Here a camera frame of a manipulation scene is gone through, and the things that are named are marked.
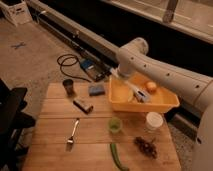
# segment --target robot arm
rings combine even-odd
[[[136,38],[119,48],[116,57],[118,74],[129,77],[133,70],[175,92],[186,102],[203,112],[198,129],[193,158],[193,171],[213,169],[213,79],[186,69],[169,65],[146,56],[148,44]]]
[[[122,46],[116,54],[119,74],[129,77],[135,69],[202,112],[213,103],[212,77],[154,60],[145,55],[147,52],[148,45],[142,38]]]

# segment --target green bean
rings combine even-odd
[[[128,167],[125,167],[121,164],[119,158],[118,158],[118,153],[117,153],[117,148],[115,143],[110,143],[110,149],[111,149],[111,154],[113,157],[113,160],[116,164],[116,166],[121,170],[121,171],[129,171]]]

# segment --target yellow plastic bin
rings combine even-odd
[[[142,74],[135,73],[129,81],[140,87],[142,90],[146,90],[146,83],[152,80]],[[180,105],[177,95],[160,85],[157,85],[157,90],[150,94],[150,102],[140,103],[133,96],[132,90],[123,81],[114,76],[110,76],[109,102],[114,111],[155,111],[158,113],[166,113],[173,107],[178,107]]]

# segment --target wooden table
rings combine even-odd
[[[89,115],[81,112],[66,97],[59,83],[49,85],[42,111],[36,124],[24,171],[113,171],[118,170],[113,162],[109,143],[116,142],[121,163],[130,170],[171,171],[181,170],[177,153],[167,124],[155,133],[144,129],[145,114],[113,112],[108,102],[108,84],[106,95],[89,97],[87,83],[75,83],[77,95],[94,106]],[[108,120],[117,116],[123,120],[122,132],[111,134]],[[75,119],[80,123],[75,134],[75,145],[66,150]],[[133,139],[141,136],[146,140],[156,138],[158,158],[152,159],[142,154]]]

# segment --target chair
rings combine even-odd
[[[22,112],[26,92],[27,88],[10,90],[0,79],[0,169],[7,165],[10,171],[18,170],[17,156],[27,153],[28,148],[16,150],[22,130],[35,125],[35,119]]]

